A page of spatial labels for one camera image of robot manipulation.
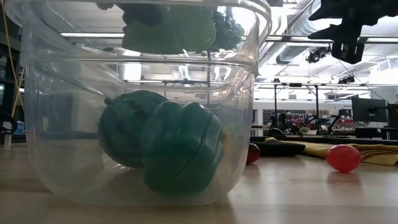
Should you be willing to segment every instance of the pipe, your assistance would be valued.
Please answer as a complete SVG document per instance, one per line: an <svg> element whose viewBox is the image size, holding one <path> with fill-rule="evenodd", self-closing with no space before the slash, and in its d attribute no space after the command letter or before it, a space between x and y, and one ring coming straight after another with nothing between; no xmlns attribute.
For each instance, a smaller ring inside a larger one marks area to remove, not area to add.
<svg viewBox="0 0 398 224"><path fill-rule="evenodd" d="M320 0L310 1L309 4L300 12L300 15L294 18L294 21L290 23L290 27L284 32L284 35L309 35L318 29L313 26L313 22L309 21L308 18L320 7ZM262 66L264 63L268 62L272 57L276 58L278 64L288 64L296 56L300 55L303 51L307 50L307 46L289 46L286 43L276 43L271 46L268 52L261 59Z"/></svg>

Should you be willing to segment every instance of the red ball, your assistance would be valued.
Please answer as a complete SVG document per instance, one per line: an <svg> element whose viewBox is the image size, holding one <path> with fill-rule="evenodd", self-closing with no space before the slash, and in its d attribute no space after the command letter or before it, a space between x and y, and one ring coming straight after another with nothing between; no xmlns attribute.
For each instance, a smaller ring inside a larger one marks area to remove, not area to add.
<svg viewBox="0 0 398 224"><path fill-rule="evenodd" d="M249 143L248 158L246 164L252 164L260 158L260 149L256 144Z"/></svg>
<svg viewBox="0 0 398 224"><path fill-rule="evenodd" d="M361 163L361 154L352 146L338 145L328 150L326 161L337 171L351 172Z"/></svg>

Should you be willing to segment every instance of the yellow cloth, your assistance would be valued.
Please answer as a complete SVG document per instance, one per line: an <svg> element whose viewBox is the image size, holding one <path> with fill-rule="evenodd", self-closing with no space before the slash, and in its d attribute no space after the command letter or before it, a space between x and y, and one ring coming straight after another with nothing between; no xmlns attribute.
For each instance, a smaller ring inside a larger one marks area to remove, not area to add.
<svg viewBox="0 0 398 224"><path fill-rule="evenodd" d="M305 145L304 154L309 156L316 156L326 158L326 154L331 148L332 144L318 144L310 142L298 142L298 141L284 141L296 144ZM379 164L385 166L393 166L398 162L398 146L385 146L385 145L360 145L360 144L348 144L353 146L361 153L362 162L370 164Z"/></svg>

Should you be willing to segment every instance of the toy pepper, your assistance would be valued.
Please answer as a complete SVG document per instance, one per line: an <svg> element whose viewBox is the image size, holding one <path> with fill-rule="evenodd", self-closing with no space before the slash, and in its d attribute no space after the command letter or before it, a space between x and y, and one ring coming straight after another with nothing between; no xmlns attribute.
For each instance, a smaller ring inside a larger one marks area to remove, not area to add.
<svg viewBox="0 0 398 224"><path fill-rule="evenodd" d="M158 5L157 10L162 19L156 26L125 19L123 48L150 54L183 54L209 49L215 41L210 6Z"/></svg>
<svg viewBox="0 0 398 224"><path fill-rule="evenodd" d="M221 122L198 103L159 105L142 130L140 145L144 182L165 194L204 191L224 155Z"/></svg>
<svg viewBox="0 0 398 224"><path fill-rule="evenodd" d="M142 128L152 112L167 101L151 91L135 91L105 99L107 104L99 120L98 134L105 153L127 167L142 167L139 145Z"/></svg>

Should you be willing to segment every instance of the wooden table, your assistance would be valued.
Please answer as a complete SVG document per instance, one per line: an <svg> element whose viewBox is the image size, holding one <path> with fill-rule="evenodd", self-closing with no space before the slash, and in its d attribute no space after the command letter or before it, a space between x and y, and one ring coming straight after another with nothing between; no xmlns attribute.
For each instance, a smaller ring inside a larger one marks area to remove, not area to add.
<svg viewBox="0 0 398 224"><path fill-rule="evenodd" d="M235 188L200 207L79 205L51 194L24 144L0 149L0 223L398 223L398 168L340 174L309 157L266 158Z"/></svg>

